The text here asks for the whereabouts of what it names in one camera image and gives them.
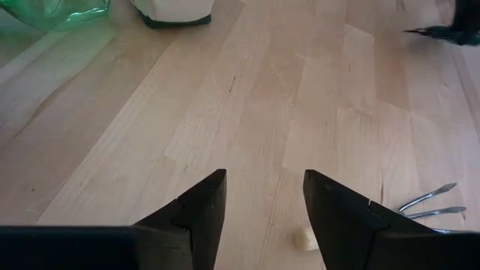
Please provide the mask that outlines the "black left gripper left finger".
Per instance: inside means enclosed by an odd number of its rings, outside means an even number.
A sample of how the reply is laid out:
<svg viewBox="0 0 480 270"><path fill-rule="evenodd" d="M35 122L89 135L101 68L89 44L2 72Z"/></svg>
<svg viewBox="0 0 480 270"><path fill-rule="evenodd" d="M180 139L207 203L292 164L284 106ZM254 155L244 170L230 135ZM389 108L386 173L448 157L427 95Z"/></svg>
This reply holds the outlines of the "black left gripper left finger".
<svg viewBox="0 0 480 270"><path fill-rule="evenodd" d="M129 226L0 226L0 270L213 270L227 171Z"/></svg>

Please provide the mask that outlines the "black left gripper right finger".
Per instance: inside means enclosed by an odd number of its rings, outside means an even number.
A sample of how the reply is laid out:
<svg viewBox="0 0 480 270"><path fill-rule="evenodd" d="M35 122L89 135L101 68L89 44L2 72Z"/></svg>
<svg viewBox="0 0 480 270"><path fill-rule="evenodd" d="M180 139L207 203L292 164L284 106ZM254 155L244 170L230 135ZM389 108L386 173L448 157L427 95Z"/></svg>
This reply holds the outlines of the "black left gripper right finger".
<svg viewBox="0 0 480 270"><path fill-rule="evenodd" d="M441 232L306 170L304 201L327 270L480 270L480 232Z"/></svg>

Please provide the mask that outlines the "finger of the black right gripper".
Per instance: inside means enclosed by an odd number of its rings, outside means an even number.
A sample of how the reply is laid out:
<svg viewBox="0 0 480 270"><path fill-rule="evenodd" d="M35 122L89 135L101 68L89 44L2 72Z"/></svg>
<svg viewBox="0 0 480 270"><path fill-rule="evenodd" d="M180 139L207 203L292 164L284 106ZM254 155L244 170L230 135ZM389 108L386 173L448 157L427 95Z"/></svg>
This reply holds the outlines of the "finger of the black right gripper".
<svg viewBox="0 0 480 270"><path fill-rule="evenodd" d="M458 38L457 32L452 31L448 26L444 25L434 25L425 28L414 28L409 30L403 30L403 32L445 41L456 41Z"/></svg>

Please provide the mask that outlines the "wooden handled hand rake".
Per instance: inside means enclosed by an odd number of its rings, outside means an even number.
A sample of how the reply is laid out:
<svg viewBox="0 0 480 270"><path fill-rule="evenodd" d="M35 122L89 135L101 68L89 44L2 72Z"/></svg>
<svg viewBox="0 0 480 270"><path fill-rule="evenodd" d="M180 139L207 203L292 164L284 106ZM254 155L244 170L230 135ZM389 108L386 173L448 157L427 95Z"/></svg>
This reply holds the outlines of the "wooden handled hand rake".
<svg viewBox="0 0 480 270"><path fill-rule="evenodd" d="M451 189L456 187L456 183L449 183L449 184L444 184L442 187L432 190L429 193L425 193L413 200L410 200L409 202L403 204L401 207L399 207L396 212L406 218L409 218L411 220L418 219L418 218L426 218L434 215L444 215L444 214L456 214L456 213L462 213L467 210L466 207L464 206L451 206L448 208L441 208L441 209L435 209L431 211L423 211L415 214L406 214L405 211L425 200L429 200L435 196L438 196L440 194L444 194L449 192ZM303 226L298 228L294 233L293 233L293 241L295 243L295 246L300 250L300 251L317 251L319 249L319 245L317 243L316 237L314 235L314 231L311 226Z"/></svg>

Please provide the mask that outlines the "beige green gardening bag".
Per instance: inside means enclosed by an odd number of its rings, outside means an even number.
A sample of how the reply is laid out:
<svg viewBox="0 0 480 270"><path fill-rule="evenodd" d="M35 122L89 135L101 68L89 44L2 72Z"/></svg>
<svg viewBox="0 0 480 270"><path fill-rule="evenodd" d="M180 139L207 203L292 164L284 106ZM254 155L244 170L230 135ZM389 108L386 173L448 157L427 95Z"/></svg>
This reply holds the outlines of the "beige green gardening bag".
<svg viewBox="0 0 480 270"><path fill-rule="evenodd" d="M151 29L197 26L212 20L215 0L130 0Z"/></svg>

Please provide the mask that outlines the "clear green plastic bottle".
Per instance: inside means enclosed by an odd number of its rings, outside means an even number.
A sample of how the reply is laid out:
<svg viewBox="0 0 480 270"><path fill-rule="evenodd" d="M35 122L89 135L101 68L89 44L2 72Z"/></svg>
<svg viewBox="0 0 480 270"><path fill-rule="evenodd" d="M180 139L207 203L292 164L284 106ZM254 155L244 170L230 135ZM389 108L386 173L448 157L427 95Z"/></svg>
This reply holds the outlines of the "clear green plastic bottle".
<svg viewBox="0 0 480 270"><path fill-rule="evenodd" d="M63 31L107 17L110 0L0 0L0 8L36 29Z"/></svg>

